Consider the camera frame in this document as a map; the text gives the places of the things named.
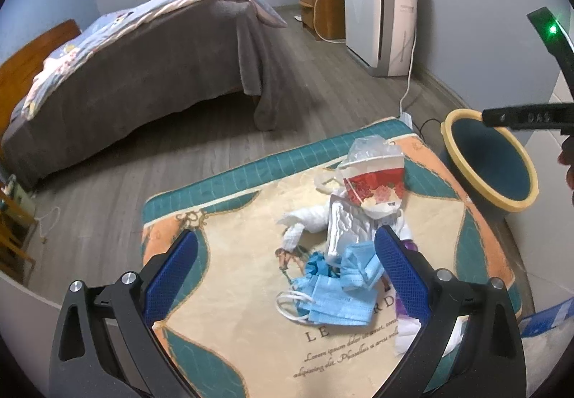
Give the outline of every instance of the ear loop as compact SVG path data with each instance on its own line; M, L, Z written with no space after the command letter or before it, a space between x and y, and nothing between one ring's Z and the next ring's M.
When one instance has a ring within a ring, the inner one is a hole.
M308 320L309 314L301 316L289 314L289 312L282 308L283 303L281 301L306 301L308 303L314 303L315 300L312 297L302 293L301 291L280 291L279 294L275 296L275 308L277 309L277 312L279 312L283 317L292 320L293 322L299 322L305 325L313 324L313 322Z
M345 185L344 182L342 182L342 179L337 175L335 171L332 172L324 171L321 174L315 176L314 179L315 189L329 196L333 193L333 189L327 187L327 184L330 183L331 181L335 181L340 186Z
M349 187L351 188L353 194L355 194L355 197L357 198L357 200L358 200L359 202L361 202L361 205L362 205L362 204L363 204L363 199L360 198L359 195L357 194L357 192L355 191L355 187L353 186L353 183L351 183L351 181L349 181L348 179L344 179L343 182L344 182L345 184L348 184L348 185L349 185Z

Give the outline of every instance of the black cable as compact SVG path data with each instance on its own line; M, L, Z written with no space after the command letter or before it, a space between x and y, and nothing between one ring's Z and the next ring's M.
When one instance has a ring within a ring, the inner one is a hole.
M421 139L423 139L423 142L425 141L425 137L423 136L423 133L421 132L421 128L417 126L417 124L413 121L413 126L417 128L418 131L418 135L420 135Z
M426 140L425 140L425 137L423 136L423 127L425 127L425 125L426 125L427 123L429 123L430 121L436 121L438 124L442 124L442 123L443 123L442 121L437 120L436 118L429 118L428 120L426 120L426 121L423 123L423 125L422 125L420 128L417 127L418 132L419 132L419 135L421 136L421 139L422 139L423 142L425 142L425 143L426 143Z

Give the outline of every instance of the trash bin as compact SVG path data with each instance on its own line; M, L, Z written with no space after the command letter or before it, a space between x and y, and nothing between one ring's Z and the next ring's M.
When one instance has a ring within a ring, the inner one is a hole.
M472 109L451 111L440 129L445 145L441 160L490 224L534 203L535 167L509 130L486 127L480 112Z

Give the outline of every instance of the blue face mask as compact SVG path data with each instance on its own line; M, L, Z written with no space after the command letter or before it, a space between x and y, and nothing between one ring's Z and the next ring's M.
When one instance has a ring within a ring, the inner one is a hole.
M312 298L296 302L299 314L308 314L311 323L365 326L371 322L376 289L344 291L340 278L325 275L298 278L294 284L298 291Z
M320 252L313 252L305 265L305 275L325 275L327 277L337 276L334 274L331 265L328 265L325 256Z
M371 289L383 276L385 269L375 254L372 241L352 244L345 248L341 259L341 286L345 291Z

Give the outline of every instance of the floor mat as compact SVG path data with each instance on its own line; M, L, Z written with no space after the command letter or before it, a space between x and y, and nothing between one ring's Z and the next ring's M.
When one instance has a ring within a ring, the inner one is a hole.
M275 295L301 275L326 232L304 234L286 271L275 253L286 211L324 204L314 178L333 169L358 137L379 134L403 149L406 220L435 268L461 280L502 278L515 312L521 300L500 244L462 187L406 125L382 120L359 131L271 155L199 183L152 197L143 209L144 263L180 231L196 231L197 261L167 318L154 331L204 398L372 396L398 364L394 291L380 295L369 327L310 327L276 310ZM448 375L443 358L429 388Z

